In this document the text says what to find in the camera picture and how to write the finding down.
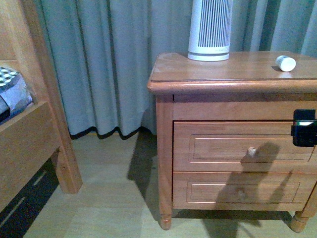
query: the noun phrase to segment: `wooden drawer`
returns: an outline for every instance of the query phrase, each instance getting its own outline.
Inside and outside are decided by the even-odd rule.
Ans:
[[[316,172],[314,148],[296,147],[292,122],[175,122],[174,170]]]
[[[291,173],[174,172],[173,207],[301,210],[315,185],[316,176]]]
[[[235,93],[174,96],[174,120],[292,120],[317,109],[317,94]]]

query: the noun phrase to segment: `bed frame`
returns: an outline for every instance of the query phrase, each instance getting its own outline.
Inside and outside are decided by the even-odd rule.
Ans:
[[[21,72],[34,105],[0,125],[0,211],[51,158],[65,193],[82,185],[54,70],[32,0],[0,4],[0,66]]]

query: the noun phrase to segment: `laminate floor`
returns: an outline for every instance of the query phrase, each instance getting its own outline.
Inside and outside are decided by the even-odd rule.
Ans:
[[[159,227],[156,137],[139,132],[73,141],[83,186],[56,189],[25,238],[314,238],[317,217],[297,234],[293,212],[176,210],[172,227]]]

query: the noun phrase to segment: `drawer knob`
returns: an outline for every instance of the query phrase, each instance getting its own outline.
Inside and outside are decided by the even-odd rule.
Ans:
[[[247,151],[247,155],[250,156],[251,158],[254,158],[257,154],[257,150],[254,147],[250,147]]]
[[[240,201],[244,201],[246,199],[246,197],[247,197],[247,195],[246,195],[246,193],[245,193],[243,188],[237,189],[237,194],[238,194],[238,199]]]

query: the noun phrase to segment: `nightstand top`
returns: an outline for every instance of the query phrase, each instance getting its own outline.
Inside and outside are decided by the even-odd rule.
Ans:
[[[275,64],[296,60],[291,72]],[[225,61],[204,62],[182,53],[159,54],[148,89],[155,94],[190,92],[317,92],[317,59],[291,52],[232,52]]]

